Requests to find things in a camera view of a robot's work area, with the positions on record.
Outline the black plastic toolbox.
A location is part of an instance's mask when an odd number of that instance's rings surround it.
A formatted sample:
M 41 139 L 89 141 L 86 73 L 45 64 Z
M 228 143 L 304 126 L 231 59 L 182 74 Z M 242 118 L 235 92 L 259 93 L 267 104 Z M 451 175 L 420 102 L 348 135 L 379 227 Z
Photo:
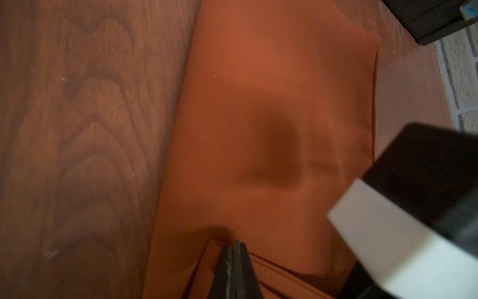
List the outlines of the black plastic toolbox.
M 383 3 L 421 46 L 478 22 L 477 1 L 383 0 Z

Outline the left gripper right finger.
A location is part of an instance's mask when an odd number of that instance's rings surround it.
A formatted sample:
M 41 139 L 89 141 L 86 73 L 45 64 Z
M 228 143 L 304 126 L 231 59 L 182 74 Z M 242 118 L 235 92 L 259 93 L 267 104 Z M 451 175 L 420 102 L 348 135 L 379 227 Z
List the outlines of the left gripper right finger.
M 263 298 L 248 249 L 245 243 L 239 241 L 234 246 L 234 298 Z

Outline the orange skirt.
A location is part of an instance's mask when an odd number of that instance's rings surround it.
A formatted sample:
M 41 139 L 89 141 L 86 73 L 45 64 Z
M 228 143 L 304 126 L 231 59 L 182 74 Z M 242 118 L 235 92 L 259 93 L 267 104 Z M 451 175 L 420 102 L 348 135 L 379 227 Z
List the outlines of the orange skirt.
M 327 214 L 373 162 L 378 44 L 335 1 L 201 2 L 144 298 L 207 297 L 236 240 L 265 297 L 339 294 L 356 258 Z

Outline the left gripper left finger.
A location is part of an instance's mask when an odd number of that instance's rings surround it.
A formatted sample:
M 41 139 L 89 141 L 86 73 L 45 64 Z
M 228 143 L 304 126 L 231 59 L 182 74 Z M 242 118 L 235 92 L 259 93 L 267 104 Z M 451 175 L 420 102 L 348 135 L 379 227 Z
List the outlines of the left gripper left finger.
M 222 251 L 219 263 L 217 264 L 214 280 L 208 296 L 209 299 L 235 298 L 234 268 L 234 250 L 228 245 Z

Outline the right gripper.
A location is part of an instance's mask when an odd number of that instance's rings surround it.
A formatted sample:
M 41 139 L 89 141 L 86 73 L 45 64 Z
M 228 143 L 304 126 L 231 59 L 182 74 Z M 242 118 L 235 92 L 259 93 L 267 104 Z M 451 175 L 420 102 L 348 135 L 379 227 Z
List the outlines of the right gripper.
M 396 299 L 382 290 L 368 275 L 360 262 L 357 262 L 347 278 L 339 299 Z

